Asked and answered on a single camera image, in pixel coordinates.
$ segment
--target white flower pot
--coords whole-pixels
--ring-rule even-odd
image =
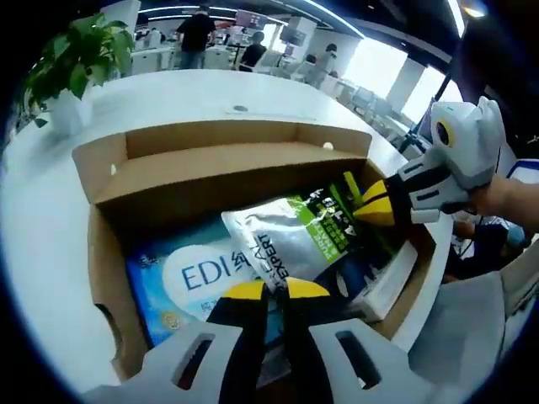
[[[66,89],[61,91],[58,98],[49,100],[47,106],[56,133],[76,136],[90,125],[93,108],[89,89],[88,86],[82,100]]]

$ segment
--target man in black shirt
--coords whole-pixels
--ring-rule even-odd
[[[242,64],[239,67],[239,70],[241,72],[253,71],[251,67],[254,67],[257,61],[259,61],[262,55],[266,52],[266,47],[260,44],[260,42],[262,42],[263,40],[264,32],[257,31],[253,34],[253,36],[251,37],[251,41],[253,42],[253,44],[245,50],[245,53],[243,53]]]
[[[180,69],[201,69],[204,64],[205,44],[208,35],[214,35],[216,25],[208,17],[207,6],[200,6],[193,17],[189,17],[176,31],[184,35]]]

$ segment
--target blue package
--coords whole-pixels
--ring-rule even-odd
[[[205,321],[235,284],[257,279],[221,218],[149,242],[127,258],[127,273],[153,346],[195,319]],[[266,342],[280,343],[282,318],[270,303]]]

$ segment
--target potted plant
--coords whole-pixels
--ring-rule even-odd
[[[47,122],[37,118],[51,112],[55,130],[75,135],[92,119],[88,89],[102,86],[113,74],[131,69],[131,34],[121,21],[107,23],[98,13],[69,24],[66,33],[51,39],[41,59],[24,82],[22,108],[41,127]]]

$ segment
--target white counter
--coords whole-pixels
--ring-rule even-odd
[[[13,291],[35,341],[76,390],[117,384],[115,344],[93,307],[87,271],[88,202],[72,149],[125,130],[195,120],[285,120],[372,134],[369,158],[386,175],[406,160],[344,106],[314,88],[277,77],[189,70],[142,74],[93,89],[94,120],[80,136],[58,140],[51,126],[25,128],[6,150],[2,232]],[[238,113],[242,105],[247,113]],[[428,226],[433,267],[393,342],[409,351],[430,312],[446,265],[452,221]]]

